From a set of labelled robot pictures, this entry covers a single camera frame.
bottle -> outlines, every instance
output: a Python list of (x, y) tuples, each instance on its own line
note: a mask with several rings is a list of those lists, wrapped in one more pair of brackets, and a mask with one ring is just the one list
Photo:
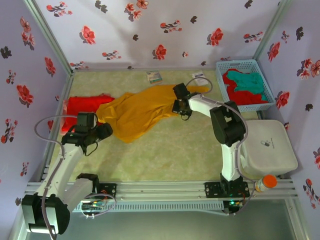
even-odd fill
[(259, 193), (274, 188), (277, 185), (277, 178), (274, 175), (268, 174), (255, 182), (255, 190)]

blue plastic basket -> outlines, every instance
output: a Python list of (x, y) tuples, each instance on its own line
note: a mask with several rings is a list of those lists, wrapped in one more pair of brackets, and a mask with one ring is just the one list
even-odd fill
[(237, 69), (238, 71), (244, 74), (250, 73), (259, 73), (263, 79), (263, 88), (264, 94), (268, 100), (268, 103), (262, 104), (251, 104), (251, 105), (239, 105), (240, 112), (252, 112), (252, 111), (264, 111), (267, 110), (272, 105), (276, 104), (275, 98), (267, 84), (267, 81), (262, 74), (258, 63), (256, 60), (249, 59), (249, 60), (231, 60), (231, 61), (218, 61), (216, 63), (215, 75), (216, 79), (219, 83), (220, 91), (222, 93), (223, 101), (228, 102), (230, 101), (228, 93), (227, 93), (227, 86), (223, 80), (223, 74), (225, 74), (229, 69)]

small card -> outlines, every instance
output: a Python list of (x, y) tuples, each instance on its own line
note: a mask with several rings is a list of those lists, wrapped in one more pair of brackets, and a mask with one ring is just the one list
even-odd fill
[(192, 77), (193, 78), (197, 78), (194, 81), (198, 86), (202, 86), (202, 85), (207, 85), (208, 84), (208, 81), (203, 79), (203, 78), (205, 78), (205, 75), (204, 75), (204, 73), (202, 71), (193, 73)]
[(159, 71), (148, 71), (146, 75), (149, 83), (152, 85), (160, 84), (162, 82), (162, 77)]

red cloth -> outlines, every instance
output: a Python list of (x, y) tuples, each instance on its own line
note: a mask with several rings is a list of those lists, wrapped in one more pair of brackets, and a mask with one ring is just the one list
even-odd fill
[(234, 101), (238, 106), (268, 103), (268, 101), (261, 100), (261, 94), (253, 94), (250, 91), (235, 91), (237, 83), (227, 77), (229, 71), (237, 71), (239, 73), (242, 72), (235, 68), (231, 68), (222, 76), (224, 84), (228, 85), (226, 92), (228, 93), (230, 101)]
[[(101, 104), (107, 104), (113, 100), (114, 98), (108, 95), (70, 97), (66, 107), (66, 114), (77, 116), (79, 112), (95, 113)], [(73, 125), (76, 124), (76, 118), (66, 117), (64, 119), (64, 124), (61, 128), (61, 131), (67, 132)]]

teal cloth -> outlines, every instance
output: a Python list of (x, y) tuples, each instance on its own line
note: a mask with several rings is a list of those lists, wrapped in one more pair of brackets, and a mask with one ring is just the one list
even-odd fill
[(249, 74), (241, 73), (237, 71), (228, 71), (227, 78), (235, 81), (237, 91), (249, 91), (252, 94), (261, 94), (261, 100), (268, 101), (264, 92), (264, 80), (257, 72)]

